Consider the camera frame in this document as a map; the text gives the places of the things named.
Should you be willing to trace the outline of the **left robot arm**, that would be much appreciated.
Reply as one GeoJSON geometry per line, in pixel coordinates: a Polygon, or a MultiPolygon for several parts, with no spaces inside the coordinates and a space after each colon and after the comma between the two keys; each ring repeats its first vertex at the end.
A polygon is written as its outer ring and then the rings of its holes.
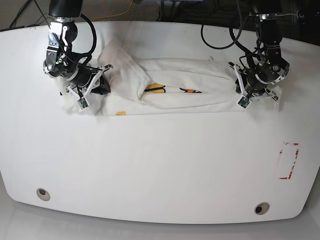
{"type": "Polygon", "coordinates": [[[236,92],[241,94],[238,104],[246,108],[252,101],[278,96],[268,89],[288,74],[290,64],[282,57],[280,43],[283,39],[275,17],[282,14],[279,0],[247,0],[249,17],[256,19],[256,47],[250,51],[238,41],[235,45],[244,52],[247,66],[231,64],[237,80],[236,92]]]}

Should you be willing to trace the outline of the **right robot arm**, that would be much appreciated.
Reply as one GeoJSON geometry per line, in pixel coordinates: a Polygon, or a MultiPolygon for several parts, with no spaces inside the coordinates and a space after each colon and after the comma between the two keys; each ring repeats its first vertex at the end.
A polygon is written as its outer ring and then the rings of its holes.
{"type": "Polygon", "coordinates": [[[103,73],[112,65],[92,67],[89,65],[97,46],[97,33],[91,20],[82,13],[81,0],[51,0],[48,15],[54,20],[48,24],[48,47],[43,63],[44,72],[52,78],[62,78],[69,91],[76,90],[78,98],[85,93],[107,95],[111,87],[103,73]],[[78,36],[75,18],[88,23],[92,33],[92,46],[88,52],[73,52],[73,41],[78,36]]]}

